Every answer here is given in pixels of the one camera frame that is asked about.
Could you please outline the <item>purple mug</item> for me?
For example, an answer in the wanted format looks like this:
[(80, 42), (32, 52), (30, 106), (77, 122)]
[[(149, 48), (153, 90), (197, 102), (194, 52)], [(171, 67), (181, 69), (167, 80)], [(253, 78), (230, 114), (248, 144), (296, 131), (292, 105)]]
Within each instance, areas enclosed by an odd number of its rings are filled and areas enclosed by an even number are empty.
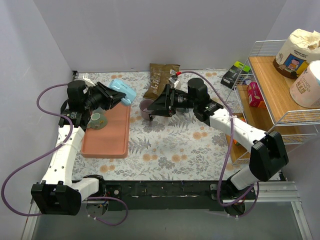
[(152, 110), (148, 110), (148, 107), (153, 103), (152, 99), (143, 99), (139, 104), (140, 114), (144, 120), (148, 120), (150, 122), (153, 121), (154, 117), (152, 114)]

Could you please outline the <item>green mug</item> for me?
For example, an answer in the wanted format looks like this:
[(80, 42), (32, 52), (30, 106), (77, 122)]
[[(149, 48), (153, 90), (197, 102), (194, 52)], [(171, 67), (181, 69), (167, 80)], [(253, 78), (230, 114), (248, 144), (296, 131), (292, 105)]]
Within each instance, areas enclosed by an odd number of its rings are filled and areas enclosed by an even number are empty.
[(93, 113), (86, 126), (87, 129), (101, 130), (108, 124), (106, 116), (102, 113)]

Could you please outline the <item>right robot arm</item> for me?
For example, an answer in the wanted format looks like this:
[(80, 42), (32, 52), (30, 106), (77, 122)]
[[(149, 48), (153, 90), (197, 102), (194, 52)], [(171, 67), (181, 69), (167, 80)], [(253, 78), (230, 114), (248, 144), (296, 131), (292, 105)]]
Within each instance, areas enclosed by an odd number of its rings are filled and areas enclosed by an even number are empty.
[(222, 190), (237, 199), (245, 190), (261, 181), (267, 182), (289, 162), (282, 135), (255, 128), (230, 115), (225, 107), (215, 102), (200, 78), (187, 82), (187, 92), (166, 85), (161, 95), (147, 107), (155, 116), (172, 117), (177, 109), (192, 109), (195, 117), (208, 126), (233, 138), (250, 154), (249, 165), (224, 181)]

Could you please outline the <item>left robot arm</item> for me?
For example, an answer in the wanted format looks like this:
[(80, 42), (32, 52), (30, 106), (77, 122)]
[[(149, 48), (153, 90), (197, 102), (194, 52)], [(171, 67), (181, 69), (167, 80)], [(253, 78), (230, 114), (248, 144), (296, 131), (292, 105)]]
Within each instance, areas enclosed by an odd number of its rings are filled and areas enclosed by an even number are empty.
[(85, 176), (74, 183), (72, 172), (92, 112), (114, 108), (125, 93), (100, 82), (88, 86), (83, 80), (75, 80), (66, 86), (67, 100), (58, 113), (56, 149), (42, 180), (31, 188), (32, 198), (44, 215), (75, 216), (83, 201), (101, 200), (109, 194), (101, 175)]

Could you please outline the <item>brown snack bag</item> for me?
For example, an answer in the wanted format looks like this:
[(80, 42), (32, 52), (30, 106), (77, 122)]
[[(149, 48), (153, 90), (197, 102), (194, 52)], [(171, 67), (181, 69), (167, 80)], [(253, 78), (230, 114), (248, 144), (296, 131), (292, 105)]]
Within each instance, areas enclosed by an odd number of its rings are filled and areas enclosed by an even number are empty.
[(179, 64), (150, 63), (150, 86), (143, 97), (151, 100), (157, 99), (163, 92), (165, 86), (169, 84), (169, 78), (172, 76), (171, 72), (178, 72), (179, 70)]

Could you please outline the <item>black green box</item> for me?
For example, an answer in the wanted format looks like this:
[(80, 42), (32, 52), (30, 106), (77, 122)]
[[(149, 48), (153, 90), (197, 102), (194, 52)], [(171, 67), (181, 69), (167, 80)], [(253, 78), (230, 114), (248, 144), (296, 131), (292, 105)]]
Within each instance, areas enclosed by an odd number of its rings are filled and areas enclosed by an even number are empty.
[(220, 83), (229, 89), (232, 89), (239, 75), (249, 74), (251, 67), (236, 61), (231, 68), (222, 76)]

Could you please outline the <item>salmon pink tray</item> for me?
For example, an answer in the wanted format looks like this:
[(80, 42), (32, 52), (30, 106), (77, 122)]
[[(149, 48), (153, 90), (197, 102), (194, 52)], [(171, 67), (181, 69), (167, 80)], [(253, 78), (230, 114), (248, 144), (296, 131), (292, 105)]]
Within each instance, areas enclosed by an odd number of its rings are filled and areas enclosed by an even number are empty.
[(85, 131), (81, 154), (85, 158), (124, 159), (128, 156), (131, 107), (119, 103), (105, 112), (107, 124)]

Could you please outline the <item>orange green sponge pack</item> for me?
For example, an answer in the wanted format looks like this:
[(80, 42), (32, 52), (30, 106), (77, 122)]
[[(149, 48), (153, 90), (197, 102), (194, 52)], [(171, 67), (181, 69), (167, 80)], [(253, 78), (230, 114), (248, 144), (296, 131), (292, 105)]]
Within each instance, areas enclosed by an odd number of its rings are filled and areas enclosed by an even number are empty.
[(233, 143), (236, 145), (236, 146), (240, 146), (241, 144), (237, 141), (237, 140), (233, 140)]

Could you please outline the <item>magenta tissue pack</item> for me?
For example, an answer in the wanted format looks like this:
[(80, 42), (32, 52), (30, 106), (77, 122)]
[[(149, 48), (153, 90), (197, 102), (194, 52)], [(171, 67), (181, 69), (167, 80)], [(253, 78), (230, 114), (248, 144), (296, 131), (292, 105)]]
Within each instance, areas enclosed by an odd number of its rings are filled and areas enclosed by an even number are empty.
[(266, 108), (265, 101), (256, 82), (251, 82), (247, 86), (247, 96), (251, 107)]

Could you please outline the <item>pink toilet paper roll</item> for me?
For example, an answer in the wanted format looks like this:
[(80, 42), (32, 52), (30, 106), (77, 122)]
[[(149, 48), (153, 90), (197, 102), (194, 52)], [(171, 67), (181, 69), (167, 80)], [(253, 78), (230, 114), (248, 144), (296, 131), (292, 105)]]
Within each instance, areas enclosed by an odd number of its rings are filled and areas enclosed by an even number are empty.
[(320, 107), (320, 61), (312, 61), (289, 88), (292, 99), (301, 107)]

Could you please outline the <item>cartoon toilet paper roll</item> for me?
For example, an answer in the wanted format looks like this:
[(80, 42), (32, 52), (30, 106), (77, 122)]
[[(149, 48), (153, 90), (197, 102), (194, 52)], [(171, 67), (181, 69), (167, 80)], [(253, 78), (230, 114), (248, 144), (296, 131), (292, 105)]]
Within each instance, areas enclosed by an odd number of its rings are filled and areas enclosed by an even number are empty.
[(284, 77), (298, 78), (312, 61), (320, 59), (320, 33), (294, 30), (273, 60), (275, 69)]

